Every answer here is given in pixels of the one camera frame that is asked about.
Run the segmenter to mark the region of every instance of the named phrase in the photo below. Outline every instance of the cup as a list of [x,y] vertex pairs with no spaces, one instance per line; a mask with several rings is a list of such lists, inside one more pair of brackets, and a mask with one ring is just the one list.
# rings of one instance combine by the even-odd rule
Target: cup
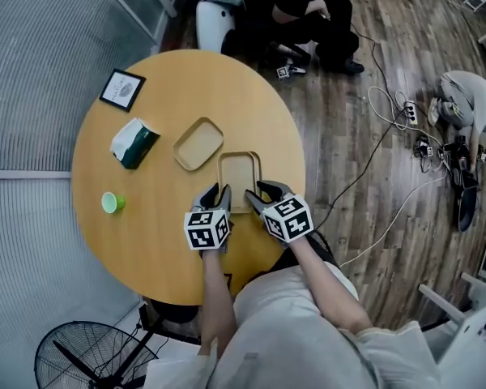
[[100,204],[103,206],[103,210],[106,213],[114,213],[124,207],[126,198],[119,194],[114,194],[111,191],[107,191],[103,194]]

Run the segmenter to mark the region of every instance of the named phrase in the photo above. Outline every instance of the white power strip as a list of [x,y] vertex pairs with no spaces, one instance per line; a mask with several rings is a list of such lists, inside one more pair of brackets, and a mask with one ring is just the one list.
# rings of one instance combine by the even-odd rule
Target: white power strip
[[411,100],[406,100],[403,107],[405,108],[405,113],[408,116],[408,123],[411,126],[417,126],[418,117],[416,116],[416,107],[414,106],[414,102],[412,102]]

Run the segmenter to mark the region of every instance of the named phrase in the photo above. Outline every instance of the wooden floor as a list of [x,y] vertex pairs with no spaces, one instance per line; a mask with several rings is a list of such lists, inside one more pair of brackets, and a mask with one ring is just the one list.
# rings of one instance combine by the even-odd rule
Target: wooden floor
[[[443,72],[459,69],[486,78],[486,57],[477,44],[486,33],[486,11],[473,15],[445,0],[351,1],[354,25],[378,42],[377,59],[391,94],[400,90],[426,110]],[[173,23],[167,49],[195,47],[194,17],[183,15]],[[370,51],[371,44],[361,40],[356,58],[366,72],[354,78],[328,74],[316,60],[305,77],[287,81],[258,69],[283,97],[304,140],[306,198],[315,223],[362,171],[388,126],[367,101],[369,87],[383,87]],[[384,97],[374,93],[372,98],[383,115],[390,115]],[[422,129],[439,137],[421,114],[418,119]],[[368,172],[335,204],[322,231],[339,263],[383,234],[412,189],[442,176],[442,171],[422,174],[412,156],[415,139],[415,131],[391,129]],[[486,138],[481,143],[486,147]],[[446,178],[415,193],[384,240],[343,268],[376,325],[438,320],[442,312],[422,301],[419,284],[463,304],[466,288],[458,278],[463,271],[476,272],[486,243],[486,165],[480,178],[479,209],[466,233],[452,226],[454,196]]]

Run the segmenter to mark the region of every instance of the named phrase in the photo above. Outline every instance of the rectangular tray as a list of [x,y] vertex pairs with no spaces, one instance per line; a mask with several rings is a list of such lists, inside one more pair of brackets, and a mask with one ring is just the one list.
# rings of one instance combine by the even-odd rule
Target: rectangular tray
[[198,169],[224,143],[224,133],[209,118],[201,117],[175,142],[173,155],[186,170]]
[[231,213],[250,213],[252,205],[245,197],[245,190],[259,195],[257,181],[261,178],[261,163],[254,152],[225,152],[218,158],[218,183],[232,190]]

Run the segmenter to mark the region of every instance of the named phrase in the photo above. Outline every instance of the tissue box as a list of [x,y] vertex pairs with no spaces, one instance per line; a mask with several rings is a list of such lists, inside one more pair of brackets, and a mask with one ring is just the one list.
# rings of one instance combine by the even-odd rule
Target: tissue box
[[126,169],[137,169],[159,137],[143,120],[134,118],[113,137],[110,151]]

